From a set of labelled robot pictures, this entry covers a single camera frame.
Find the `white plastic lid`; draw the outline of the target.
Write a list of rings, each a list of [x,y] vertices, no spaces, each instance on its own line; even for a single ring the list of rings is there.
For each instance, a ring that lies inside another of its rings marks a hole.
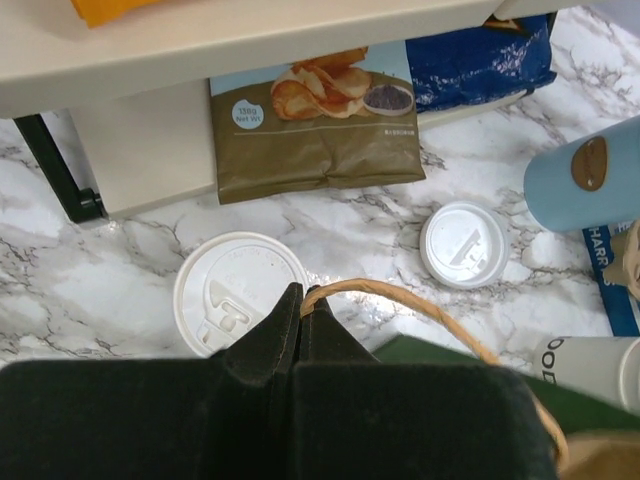
[[[263,320],[291,283],[308,288],[308,275],[278,240],[245,231],[218,235],[197,247],[178,271],[176,326],[197,356],[209,357]]]

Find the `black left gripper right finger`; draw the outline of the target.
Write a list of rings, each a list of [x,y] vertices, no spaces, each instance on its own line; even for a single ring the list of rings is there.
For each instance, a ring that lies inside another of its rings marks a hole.
[[[553,442],[527,384],[485,363],[345,357],[312,288],[293,371],[293,479],[553,479]]]

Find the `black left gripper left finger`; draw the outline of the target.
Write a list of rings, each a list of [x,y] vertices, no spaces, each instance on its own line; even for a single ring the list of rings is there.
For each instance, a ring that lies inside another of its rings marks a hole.
[[[197,359],[32,360],[1,371],[5,479],[266,479],[285,466],[301,285]]]

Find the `single brown cup carrier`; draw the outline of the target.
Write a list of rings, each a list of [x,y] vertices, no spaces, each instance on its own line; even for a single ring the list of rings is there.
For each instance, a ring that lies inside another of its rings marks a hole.
[[[604,279],[612,285],[625,287],[628,293],[639,299],[639,237],[627,230],[613,237],[612,262],[603,270]]]

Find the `green paper bag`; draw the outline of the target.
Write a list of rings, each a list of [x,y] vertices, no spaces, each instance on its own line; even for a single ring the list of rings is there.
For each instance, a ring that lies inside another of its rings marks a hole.
[[[329,296],[379,295],[425,314],[474,364],[328,363],[314,340],[295,373],[295,473],[300,479],[635,479],[632,431],[566,434],[529,386],[433,303],[384,282],[353,279],[310,291],[308,331]]]

